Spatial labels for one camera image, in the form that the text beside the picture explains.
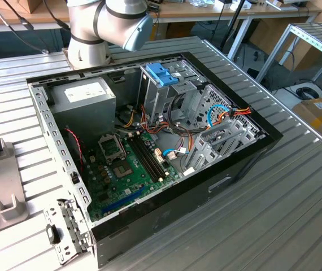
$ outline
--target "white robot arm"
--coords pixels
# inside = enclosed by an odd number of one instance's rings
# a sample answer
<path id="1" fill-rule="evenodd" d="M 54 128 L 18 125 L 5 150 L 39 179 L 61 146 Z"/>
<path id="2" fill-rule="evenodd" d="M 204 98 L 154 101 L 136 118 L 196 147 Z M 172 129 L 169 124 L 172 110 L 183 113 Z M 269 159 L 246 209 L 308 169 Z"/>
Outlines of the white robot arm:
<path id="1" fill-rule="evenodd" d="M 67 6 L 68 59 L 77 69 L 109 63 L 107 42 L 136 51 L 149 39 L 153 21 L 145 0 L 68 0 Z"/>

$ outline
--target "metal shelf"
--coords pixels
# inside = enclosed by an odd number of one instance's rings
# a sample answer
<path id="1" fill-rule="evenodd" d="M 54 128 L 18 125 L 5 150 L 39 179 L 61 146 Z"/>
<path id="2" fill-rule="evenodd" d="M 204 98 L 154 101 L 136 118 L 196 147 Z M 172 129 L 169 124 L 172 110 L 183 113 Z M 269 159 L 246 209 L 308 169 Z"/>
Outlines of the metal shelf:
<path id="1" fill-rule="evenodd" d="M 288 27 L 285 29 L 284 34 L 278 41 L 277 45 L 271 52 L 264 67 L 261 69 L 260 73 L 256 77 L 257 82 L 261 82 L 261 80 L 267 74 L 275 57 L 283 48 L 285 42 L 287 41 L 291 33 L 296 35 L 297 37 L 289 46 L 288 51 L 293 51 L 297 42 L 300 39 L 302 39 L 322 52 L 322 23 L 289 24 Z M 289 55 L 289 53 L 285 53 L 279 64 L 283 65 Z M 321 73 L 322 69 L 318 71 L 317 75 L 314 77 L 314 80 L 316 80 Z"/>
<path id="2" fill-rule="evenodd" d="M 322 138 L 197 37 L 111 47 L 117 62 L 190 51 L 284 137 L 245 178 L 109 263 L 104 270 L 321 270 Z M 0 231 L 0 270 L 58 270 L 42 210 L 67 198 L 25 78 L 69 71 L 63 54 L 0 59 L 0 136 L 15 144 L 30 218 Z M 61 270 L 96 270 L 93 255 Z"/>
<path id="3" fill-rule="evenodd" d="M 296 24 L 290 31 L 322 52 L 322 23 Z"/>

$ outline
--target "yellow cable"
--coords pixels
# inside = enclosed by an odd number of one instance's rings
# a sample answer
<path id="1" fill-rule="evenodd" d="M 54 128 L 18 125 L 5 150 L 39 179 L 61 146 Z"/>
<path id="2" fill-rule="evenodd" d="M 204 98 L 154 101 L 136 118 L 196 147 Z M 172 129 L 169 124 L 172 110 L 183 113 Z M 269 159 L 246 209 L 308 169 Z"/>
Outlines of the yellow cable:
<path id="1" fill-rule="evenodd" d="M 128 128 L 128 127 L 130 127 L 132 125 L 132 122 L 133 122 L 133 114 L 134 114 L 134 110 L 132 110 L 131 118 L 130 118 L 129 122 L 126 125 L 124 125 L 123 127 Z"/>

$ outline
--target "sticker label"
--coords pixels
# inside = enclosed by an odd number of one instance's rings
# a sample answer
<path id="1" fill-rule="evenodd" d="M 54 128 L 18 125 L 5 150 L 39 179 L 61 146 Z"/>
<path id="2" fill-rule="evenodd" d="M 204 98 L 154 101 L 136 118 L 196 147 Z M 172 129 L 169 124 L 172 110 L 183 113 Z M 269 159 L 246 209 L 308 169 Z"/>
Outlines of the sticker label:
<path id="1" fill-rule="evenodd" d="M 172 75 L 173 77 L 179 77 L 179 76 L 181 76 L 181 74 L 180 74 L 179 72 L 171 73 L 171 75 Z"/>
<path id="2" fill-rule="evenodd" d="M 78 102 L 79 100 L 89 99 L 105 94 L 105 90 L 98 82 L 76 86 L 64 91 L 70 103 Z"/>
<path id="3" fill-rule="evenodd" d="M 316 107 L 318 107 L 319 109 L 322 109 L 322 103 L 314 103 Z"/>

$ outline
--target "wooden table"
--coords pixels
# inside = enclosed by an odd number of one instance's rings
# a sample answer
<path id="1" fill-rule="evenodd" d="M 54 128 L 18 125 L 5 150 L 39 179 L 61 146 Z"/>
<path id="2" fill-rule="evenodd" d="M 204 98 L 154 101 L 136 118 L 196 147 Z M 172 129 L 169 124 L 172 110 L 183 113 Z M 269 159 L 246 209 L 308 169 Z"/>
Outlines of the wooden table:
<path id="1" fill-rule="evenodd" d="M 54 15 L 65 22 L 69 22 L 68 10 L 64 0 L 52 0 L 48 1 L 49 6 Z M 207 7 L 197 8 L 189 3 L 163 3 L 160 5 L 159 23 L 175 23 L 184 21 L 213 21 L 217 20 L 220 15 L 221 8 L 214 5 Z M 13 26 L 15 30 L 25 30 L 25 28 L 19 24 L 17 17 L 9 10 L 0 10 L 6 21 Z M 278 11 L 273 7 L 267 5 L 252 5 L 249 10 L 241 11 L 239 19 L 243 20 L 243 23 L 238 31 L 238 35 L 234 41 L 234 44 L 228 54 L 228 58 L 233 59 L 242 39 L 247 32 L 247 29 L 253 19 L 262 18 L 285 18 L 285 17 L 307 17 L 306 22 L 312 22 L 321 9 L 309 3 L 308 8 L 301 8 L 299 11 Z M 151 12 L 151 15 L 156 20 L 156 15 Z M 234 11 L 225 9 L 221 20 L 230 20 L 234 15 Z M 59 28 L 54 20 L 49 15 L 47 9 L 42 4 L 32 14 L 22 14 L 28 19 L 35 29 L 52 29 Z M 0 20 L 0 31 L 8 31 L 9 29 L 2 24 Z"/>

